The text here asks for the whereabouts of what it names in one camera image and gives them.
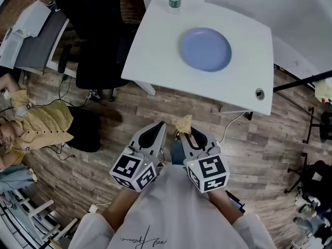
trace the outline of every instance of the black pants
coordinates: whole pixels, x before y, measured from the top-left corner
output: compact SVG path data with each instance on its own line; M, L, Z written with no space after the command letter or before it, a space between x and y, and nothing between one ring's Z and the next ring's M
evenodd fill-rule
M96 113L77 107L68 107L74 120L68 133L74 138L68 146L85 152L96 152L100 148L100 117Z

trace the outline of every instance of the yellow shirt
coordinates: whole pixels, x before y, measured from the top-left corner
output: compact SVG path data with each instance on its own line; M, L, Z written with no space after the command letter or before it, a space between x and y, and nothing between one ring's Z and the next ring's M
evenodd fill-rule
M15 109L29 104L27 90L24 86L23 89L12 92L10 95ZM25 153L30 149L56 145L74 138L67 133L73 122L73 116L63 101L32 107L22 119L15 121L25 133L15 140L8 151L17 156L13 165L19 165Z

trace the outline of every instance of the wooden floor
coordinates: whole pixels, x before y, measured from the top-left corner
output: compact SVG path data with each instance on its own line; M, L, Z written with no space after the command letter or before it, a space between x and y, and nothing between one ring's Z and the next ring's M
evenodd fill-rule
M32 100L46 104L56 99L60 80L61 76L56 73L49 72L44 76L29 74L27 87ZM63 94L68 81L63 83ZM293 80L283 72L275 71L276 86L290 81ZM77 89L73 79L65 99L79 105L84 102L87 92ZM323 111L323 105L306 87L292 88L283 93L306 108L314 106L317 116ZM74 217L81 218L91 204L114 199L119 187L108 172L140 128L161 120L168 124L164 152L166 160L169 160L175 131L172 122L175 119L192 114L194 124L210 130L219 140L227 123L238 115L219 113L220 104L216 101L166 88L157 88L156 96L149 96L130 83L118 89L115 95L116 101L112 103L107 99L99 104L87 103L87 108L99 113L102 119L102 148L98 153L65 149L62 158L71 154L76 158L61 161L46 148L32 151L24 160L39 179L33 187L35 202L53 199L53 208L67 222ZM303 233L292 222L296 215L295 193L283 193L297 179L295 174L287 173L287 168L302 167L300 155L303 151L309 154L311 163L320 159L332 163L332 143L322 144L317 128L312 131L310 143L302 143L307 136L309 119L308 114L274 94L271 116L255 113L252 121L240 118L229 127L229 137L222 143L222 152L231 171L227 189L245 202L247 212L260 216L278 248L284 248L291 239L299 241L303 238Z

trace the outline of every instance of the brick wall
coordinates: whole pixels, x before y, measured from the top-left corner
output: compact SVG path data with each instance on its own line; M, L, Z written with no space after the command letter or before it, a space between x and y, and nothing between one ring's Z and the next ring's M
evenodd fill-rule
M36 0L8 0L0 11L0 40L6 31L15 24L20 13ZM144 15L143 0L121 0L121 12L124 22L139 23Z

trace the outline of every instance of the desk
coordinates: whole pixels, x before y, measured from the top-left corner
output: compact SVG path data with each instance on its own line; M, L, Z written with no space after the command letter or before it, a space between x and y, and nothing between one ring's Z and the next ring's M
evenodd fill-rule
M62 11L50 13L37 37L24 40L17 56L15 67L39 75L46 67L58 70L58 64L52 61L60 38L69 23L69 19ZM66 68L65 74L76 77L76 72Z
M225 69L208 73L182 60L181 37L193 27L215 29L228 39L232 59ZM180 14L174 15L168 12L168 0L152 0L131 46L122 78L135 81L150 95L155 94L153 84L224 102L230 105L225 112L270 115L271 30L251 18L206 2L183 0ZM263 100L256 97L257 89L263 89Z

